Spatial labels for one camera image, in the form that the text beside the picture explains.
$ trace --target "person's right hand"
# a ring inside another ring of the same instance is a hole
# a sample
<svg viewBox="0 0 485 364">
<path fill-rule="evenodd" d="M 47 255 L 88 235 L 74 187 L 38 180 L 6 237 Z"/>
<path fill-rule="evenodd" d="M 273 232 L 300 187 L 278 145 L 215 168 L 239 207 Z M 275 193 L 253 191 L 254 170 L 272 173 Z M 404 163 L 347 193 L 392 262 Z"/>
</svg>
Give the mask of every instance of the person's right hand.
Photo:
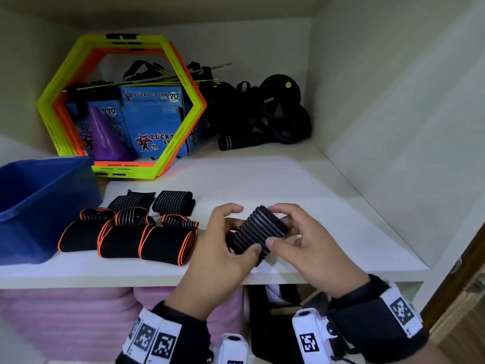
<svg viewBox="0 0 485 364">
<path fill-rule="evenodd" d="M 290 230 L 288 237 L 302 237 L 293 245 L 270 237 L 266 245 L 292 264 L 308 283 L 340 298 L 370 281 L 369 275 L 352 262 L 330 233 L 300 206 L 281 203 L 269 209 L 287 215 L 282 221 Z"/>
</svg>

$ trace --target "blue plastic bin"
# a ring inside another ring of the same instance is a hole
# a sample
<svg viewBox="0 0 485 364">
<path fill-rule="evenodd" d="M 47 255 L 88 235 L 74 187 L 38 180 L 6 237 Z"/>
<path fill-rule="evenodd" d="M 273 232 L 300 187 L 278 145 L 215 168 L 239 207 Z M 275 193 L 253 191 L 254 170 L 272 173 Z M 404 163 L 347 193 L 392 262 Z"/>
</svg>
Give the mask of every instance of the blue plastic bin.
<svg viewBox="0 0 485 364">
<path fill-rule="evenodd" d="M 92 164 L 59 157 L 0 167 L 0 265 L 45 262 L 79 212 L 101 204 Z"/>
</svg>

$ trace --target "stack of pink towels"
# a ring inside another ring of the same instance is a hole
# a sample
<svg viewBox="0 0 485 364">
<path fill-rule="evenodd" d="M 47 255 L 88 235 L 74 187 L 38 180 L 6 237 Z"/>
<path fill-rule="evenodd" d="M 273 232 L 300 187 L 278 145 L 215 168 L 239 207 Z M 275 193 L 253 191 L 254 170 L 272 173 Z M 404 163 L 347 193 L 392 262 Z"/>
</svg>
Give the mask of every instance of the stack of pink towels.
<svg viewBox="0 0 485 364">
<path fill-rule="evenodd" d="M 52 360 L 113 362 L 141 310 L 131 287 L 0 290 L 0 314 Z"/>
<path fill-rule="evenodd" d="M 136 287 L 134 293 L 136 299 L 143 307 L 151 310 L 160 301 L 167 299 L 175 289 L 168 287 Z M 207 327 L 210 332 L 210 340 L 213 344 L 221 341 L 223 333 L 239 333 L 244 330 L 244 296 L 243 287 L 240 286 L 225 302 L 219 305 L 207 318 Z"/>
</svg>

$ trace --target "person's left hand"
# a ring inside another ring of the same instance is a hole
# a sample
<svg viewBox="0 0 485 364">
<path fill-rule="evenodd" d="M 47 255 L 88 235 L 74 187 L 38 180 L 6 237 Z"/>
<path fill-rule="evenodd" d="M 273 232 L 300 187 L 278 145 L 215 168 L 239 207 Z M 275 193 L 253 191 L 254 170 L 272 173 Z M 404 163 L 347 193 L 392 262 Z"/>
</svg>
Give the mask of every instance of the person's left hand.
<svg viewBox="0 0 485 364">
<path fill-rule="evenodd" d="M 197 241 L 187 272 L 165 305 L 206 320 L 226 300 L 258 262 L 261 245 L 253 244 L 241 255 L 231 254 L 226 234 L 239 229 L 243 220 L 228 218 L 244 207 L 228 203 L 216 207 L 210 215 L 206 232 Z"/>
</svg>

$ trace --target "fingernail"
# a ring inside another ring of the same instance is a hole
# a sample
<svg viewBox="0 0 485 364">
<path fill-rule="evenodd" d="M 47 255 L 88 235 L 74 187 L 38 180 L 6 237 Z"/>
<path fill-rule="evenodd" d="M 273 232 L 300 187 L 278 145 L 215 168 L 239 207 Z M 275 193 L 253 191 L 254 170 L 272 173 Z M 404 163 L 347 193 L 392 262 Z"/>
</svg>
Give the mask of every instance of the fingernail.
<svg viewBox="0 0 485 364">
<path fill-rule="evenodd" d="M 271 249 L 273 243 L 275 242 L 275 237 L 269 237 L 266 239 L 266 246 Z"/>
</svg>

